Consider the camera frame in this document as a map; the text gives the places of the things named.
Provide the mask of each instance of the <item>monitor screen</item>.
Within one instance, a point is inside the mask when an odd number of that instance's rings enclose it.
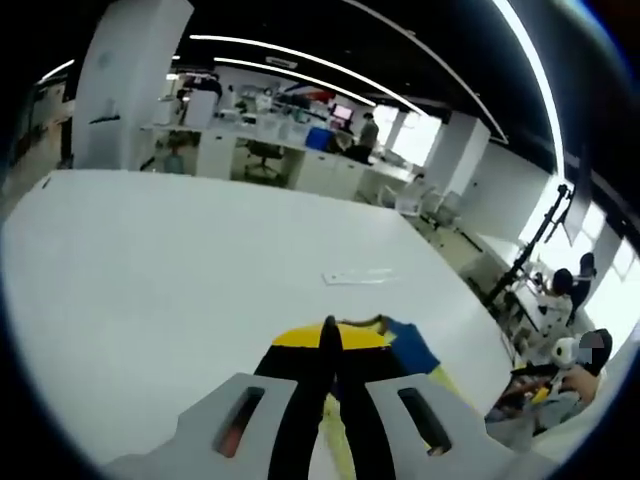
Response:
[[[338,117],[343,120],[349,120],[351,118],[351,115],[353,115],[353,110],[347,107],[343,107],[342,105],[335,104],[333,106],[333,111],[331,112],[331,114],[334,117]]]

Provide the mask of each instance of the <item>white tabletop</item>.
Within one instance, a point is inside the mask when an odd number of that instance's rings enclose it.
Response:
[[[178,175],[54,172],[3,229],[25,365],[91,459],[144,453],[290,328],[388,314],[418,329],[485,413],[509,379],[499,330],[395,211]],[[399,280],[326,286],[323,272]]]

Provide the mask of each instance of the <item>chair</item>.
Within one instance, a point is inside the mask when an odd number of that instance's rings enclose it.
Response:
[[[270,180],[275,181],[280,179],[280,172],[267,165],[267,159],[269,158],[273,160],[282,159],[284,154],[280,146],[273,145],[271,143],[250,141],[247,144],[247,148],[249,149],[249,157],[251,157],[251,155],[255,155],[256,157],[260,157],[261,160],[260,163],[254,163],[244,167],[245,176],[248,176],[252,172],[259,170],[264,174],[266,178]]]
[[[422,211],[425,196],[433,190],[435,187],[420,181],[410,183],[401,192],[396,192],[388,185],[382,185],[378,190],[378,205],[394,208],[400,215],[417,217]]]
[[[453,228],[455,230],[456,221],[460,218],[461,197],[455,192],[448,192],[444,197],[438,196],[431,202],[425,202],[423,214],[428,218],[428,222],[433,227],[433,232],[438,239],[440,247],[444,247],[442,238],[438,235],[441,227]]]

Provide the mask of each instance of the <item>black ceiling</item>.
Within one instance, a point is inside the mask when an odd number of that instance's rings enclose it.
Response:
[[[634,123],[638,117],[637,92],[633,90],[637,87],[639,66],[639,36],[635,29],[640,24],[640,2],[586,2],[619,45],[628,65],[626,71],[621,71],[598,43],[597,29],[579,21],[575,11],[562,8],[571,3],[568,0],[509,1],[545,66],[567,149],[578,154],[586,146],[592,153],[595,170],[640,209],[635,198],[636,182],[630,179],[627,165],[640,158],[638,150],[627,150],[635,146],[633,133],[640,131]],[[69,58],[81,58],[106,3],[59,2],[50,16],[43,15],[47,22],[36,32],[41,43],[32,47],[31,53],[33,77],[39,78]],[[188,38],[190,34],[260,40],[332,61],[399,94],[443,102],[451,109],[478,115],[493,128],[473,98],[429,55],[380,20],[346,2],[191,3],[195,12],[178,48],[182,64],[213,66],[214,56],[264,63],[269,53],[257,47],[194,41]],[[362,3],[415,32],[418,40],[449,64],[479,94],[507,133],[509,148],[547,168],[553,165],[547,114],[535,77],[491,0]],[[287,58],[282,53],[276,56]],[[374,91],[333,69],[299,58],[293,60],[299,63],[297,70],[301,73],[365,96]]]

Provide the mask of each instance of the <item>ceiling light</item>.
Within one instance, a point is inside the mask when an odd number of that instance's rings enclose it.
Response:
[[[42,77],[38,83],[42,83],[44,82],[46,79],[53,77],[56,73],[58,73],[61,70],[64,70],[65,68],[67,68],[69,65],[72,65],[73,62],[75,62],[75,60],[69,60],[67,63],[63,63],[62,65],[60,65],[59,67],[54,68],[53,70],[51,70],[49,73],[47,73],[44,77]]]
[[[531,41],[527,30],[524,28],[520,18],[518,18],[518,15],[509,2],[507,0],[493,0],[493,3],[498,7],[498,10],[500,10],[500,13],[509,24],[509,27],[511,27],[511,30],[518,39],[518,42],[520,42],[520,46],[524,50],[524,53],[529,60],[529,64],[533,69],[533,74],[536,77],[540,93],[542,94],[542,100],[544,101],[544,105],[547,109],[547,117],[549,117],[549,125],[551,126],[551,135],[553,137],[553,145],[556,153],[556,170],[558,176],[564,180],[564,147],[562,145],[560,120],[558,119],[556,104],[553,101],[551,86],[549,85],[549,80],[547,79],[547,75],[542,67],[542,62],[540,61],[538,52],[533,46],[533,42]]]
[[[257,40],[247,40],[244,38],[224,37],[220,35],[191,35],[189,38],[191,40],[215,40],[219,42],[243,43],[245,45],[253,45],[255,47],[269,48],[271,50],[278,50],[279,52],[288,53],[289,55],[294,55],[296,57],[305,58],[307,60],[311,60],[312,62],[320,63],[321,65],[333,68],[342,73],[350,75],[354,78],[357,78],[361,82],[368,83],[372,87],[377,88],[381,92],[389,95],[391,98],[394,98],[395,100],[399,101],[403,105],[406,105],[414,112],[419,113],[420,115],[427,115],[427,113],[421,110],[418,106],[414,105],[413,103],[411,103],[410,101],[402,97],[401,95],[398,95],[397,93],[392,92],[387,87],[384,87],[379,83],[374,82],[373,80],[360,75],[359,73],[349,70],[348,68],[341,67],[340,65],[336,65],[335,63],[329,62],[327,60],[323,60],[322,58],[314,57],[313,55],[309,55],[307,53],[298,52],[297,50],[292,50],[286,47],[280,47],[278,45],[273,45],[272,43],[259,42]]]
[[[484,112],[484,114],[487,116],[489,121],[493,124],[493,126],[495,127],[497,132],[502,137],[502,141],[504,143],[509,143],[509,141],[507,140],[507,136],[505,135],[504,131],[502,130],[502,128],[500,128],[500,125],[498,125],[498,122],[496,122],[496,119],[493,118],[493,115],[491,115],[491,112],[489,112],[489,109],[486,107],[486,105],[484,103],[482,103],[480,101],[480,99],[473,94],[473,90],[471,90],[471,87],[469,85],[467,85],[465,83],[465,81],[462,80],[462,77],[460,77],[460,75],[458,75],[456,73],[456,71],[453,68],[451,68],[447,62],[445,62],[442,58],[440,58],[440,56],[438,56],[438,54],[436,52],[431,50],[425,43],[421,42],[418,39],[418,37],[416,37],[415,35],[411,35],[409,32],[407,32],[407,30],[402,28],[400,25],[398,25],[394,21],[389,20],[387,17],[385,17],[381,13],[373,10],[372,8],[369,8],[366,5],[363,5],[358,0],[342,0],[342,1],[345,2],[345,3],[348,3],[349,5],[351,5],[351,6],[355,7],[355,8],[358,8],[358,9],[362,10],[363,12],[368,13],[372,17],[377,18],[382,23],[384,23],[384,24],[388,25],[389,27],[393,28],[396,32],[398,32],[399,34],[403,35],[409,41],[413,42],[415,45],[420,47],[425,53],[427,53],[431,58],[433,58],[442,68],[445,69],[445,71],[449,75],[451,75],[453,77],[453,79],[456,82],[458,82],[460,84],[460,86],[462,88],[465,89],[465,91],[471,96],[471,98],[473,98],[473,100],[478,104],[480,109]]]
[[[323,80],[318,80],[317,78],[309,77],[307,75],[303,75],[303,74],[298,73],[298,72],[292,72],[291,70],[285,70],[284,68],[272,67],[271,65],[263,65],[261,63],[246,62],[244,60],[235,60],[233,58],[215,57],[214,60],[216,62],[219,62],[219,63],[232,63],[232,64],[236,64],[236,65],[244,65],[246,67],[261,68],[263,70],[271,70],[272,72],[283,73],[283,74],[289,75],[291,77],[300,78],[301,80],[306,80],[308,82],[316,83],[318,85],[322,85],[323,87],[330,88],[331,90],[335,90],[336,92],[342,93],[342,94],[347,95],[347,96],[349,96],[351,98],[355,98],[359,102],[362,102],[365,105],[369,105],[370,107],[375,107],[376,106],[376,104],[374,102],[372,102],[371,100],[367,100],[366,98],[361,97],[360,95],[358,95],[356,93],[350,92],[349,90],[345,90],[344,88],[340,88],[340,87],[338,87],[336,85],[333,85],[333,84],[331,84],[329,82],[325,82]]]

